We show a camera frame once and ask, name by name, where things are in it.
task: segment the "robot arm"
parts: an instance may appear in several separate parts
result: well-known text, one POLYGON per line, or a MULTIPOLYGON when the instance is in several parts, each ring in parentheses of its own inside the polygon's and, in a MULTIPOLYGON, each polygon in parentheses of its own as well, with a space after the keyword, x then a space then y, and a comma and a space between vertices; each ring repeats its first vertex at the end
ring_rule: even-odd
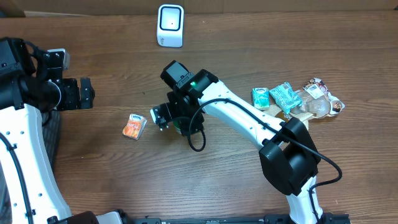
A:
POLYGON ((62 78, 69 60, 64 49, 44 51, 22 39, 3 38, 0 52, 0 133, 4 143, 12 146, 0 143, 0 160, 12 221, 47 223, 50 217, 70 217, 45 150, 40 112, 92 108, 95 94, 90 79, 81 79, 79 93, 75 79, 62 78), (36 69, 25 44, 33 46, 36 77, 32 76, 36 69))
POLYGON ((180 132, 189 136, 203 130, 201 123, 204 119, 201 114, 197 116, 197 110, 202 109, 202 112, 219 118, 249 139, 259 150, 264 176, 287 196, 290 222, 312 224, 318 219, 325 221, 329 214, 323 216, 315 191, 311 195, 308 193, 310 187, 316 183, 320 158, 298 147, 297 144, 301 144, 317 153, 307 129, 299 120, 291 119, 285 123, 279 118, 264 114, 233 94, 223 82, 206 70, 194 75, 182 64, 173 61, 164 68, 160 77, 173 92, 167 94, 169 103, 156 106, 150 111, 155 124, 162 129, 168 127, 168 122, 179 120, 180 132), (266 126, 236 104, 266 123, 266 126), (182 117, 192 119, 192 129, 189 128, 189 122, 179 119, 182 117), (282 150, 279 146, 284 141, 288 142, 286 139, 296 144, 290 143, 282 150))

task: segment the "snack package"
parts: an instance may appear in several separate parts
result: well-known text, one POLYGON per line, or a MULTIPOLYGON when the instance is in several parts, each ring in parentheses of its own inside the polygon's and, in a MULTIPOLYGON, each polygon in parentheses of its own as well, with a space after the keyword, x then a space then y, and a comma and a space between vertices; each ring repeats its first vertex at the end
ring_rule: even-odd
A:
POLYGON ((255 108, 259 110, 269 109, 269 91, 267 88, 253 88, 251 96, 255 108))
POLYGON ((295 106, 301 106, 303 104, 302 99, 293 91, 288 82, 273 88, 269 93, 285 114, 289 114, 290 109, 295 106))
POLYGON ((129 121, 127 122, 126 127, 124 127, 122 133, 127 137, 138 140, 146 123, 147 119, 145 117, 137 114, 130 114, 129 121))
POLYGON ((339 114, 345 107, 319 78, 311 79, 296 93, 303 99, 303 104, 293 108, 293 114, 311 113, 315 118, 324 118, 339 114))

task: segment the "black cable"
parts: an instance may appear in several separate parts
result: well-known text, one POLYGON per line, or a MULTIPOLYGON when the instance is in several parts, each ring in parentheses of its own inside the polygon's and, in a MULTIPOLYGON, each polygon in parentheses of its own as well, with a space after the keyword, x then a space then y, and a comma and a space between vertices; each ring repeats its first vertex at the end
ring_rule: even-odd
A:
POLYGON ((261 124, 263 126, 263 128, 266 128, 266 129, 272 131, 273 133, 278 134, 279 136, 284 138, 284 140, 286 140, 288 142, 291 142, 291 143, 295 144, 296 146, 301 147, 304 150, 307 150, 308 152, 311 152, 312 154, 316 155, 317 157, 323 159, 324 161, 326 161, 327 163, 332 165, 337 170, 338 177, 334 178, 333 180, 327 180, 327 181, 324 181, 324 182, 320 182, 320 183, 314 184, 308 190, 308 193, 310 194, 310 200, 311 200, 311 206, 312 206, 313 213, 315 215, 315 218, 317 219, 317 223, 320 223, 320 220, 318 218, 318 213, 317 213, 317 210, 315 209, 315 204, 314 204, 313 197, 312 197, 312 194, 314 194, 313 190, 314 190, 315 187, 319 187, 319 186, 326 185, 326 184, 332 184, 332 183, 335 183, 335 182, 339 181, 342 178, 342 176, 343 176, 343 171, 341 171, 340 167, 335 162, 333 162, 331 159, 329 159, 326 156, 320 154, 319 152, 316 152, 316 151, 310 149, 309 147, 299 143, 298 141, 296 141, 296 140, 294 140, 294 139, 292 139, 292 138, 290 138, 290 137, 288 137, 288 136, 286 136, 284 134, 281 134, 280 132, 278 132, 274 128, 270 127, 269 124, 267 124, 267 123, 263 122, 261 119, 259 119, 256 115, 254 115, 252 112, 250 112, 244 106, 240 105, 239 103, 237 103, 237 102, 235 102, 233 100, 227 99, 227 98, 225 98, 225 99, 218 98, 218 99, 209 100, 209 101, 205 102, 204 104, 200 105, 199 109, 192 116, 191 122, 189 124, 188 139, 190 139, 193 120, 198 115, 198 113, 201 112, 201 109, 204 108, 206 105, 209 105, 210 103, 214 103, 214 102, 218 102, 218 101, 231 103, 231 104, 237 106, 238 108, 242 109, 245 113, 247 113, 250 117, 255 119, 259 124, 261 124))
MULTIPOLYGON (((175 118, 175 119, 173 119, 171 121, 180 121, 181 119, 186 119, 187 121, 191 121, 191 118, 189 118, 187 116, 180 116, 180 117, 175 118)), ((204 130, 203 129, 200 130, 201 135, 203 137, 203 144, 202 144, 200 149, 197 149, 197 148, 195 148, 195 146, 193 146, 193 143, 192 143, 192 140, 191 140, 191 132, 190 132, 190 130, 191 130, 191 126, 190 126, 190 128, 188 130, 188 135, 187 135, 188 144, 191 147, 191 149, 194 150, 195 152, 200 152, 200 151, 204 150, 205 147, 206 147, 206 135, 205 135, 204 130)))
POLYGON ((10 152, 12 160, 14 161, 15 168, 17 169, 17 173, 18 173, 19 182, 21 183, 21 190, 22 190, 22 196, 23 196, 24 202, 25 202, 27 221, 28 221, 28 224, 33 224, 32 209, 30 207, 29 196, 27 194, 25 178, 24 178, 24 174, 22 172, 21 165, 19 164, 17 154, 14 152, 14 147, 11 145, 11 143, 7 140, 7 138, 2 133, 0 133, 0 139, 6 145, 7 150, 10 152))
POLYGON ((48 112, 49 115, 47 116, 47 119, 44 121, 44 123, 42 123, 42 127, 46 126, 50 122, 50 120, 52 118, 52 111, 53 110, 49 110, 49 112, 48 112))

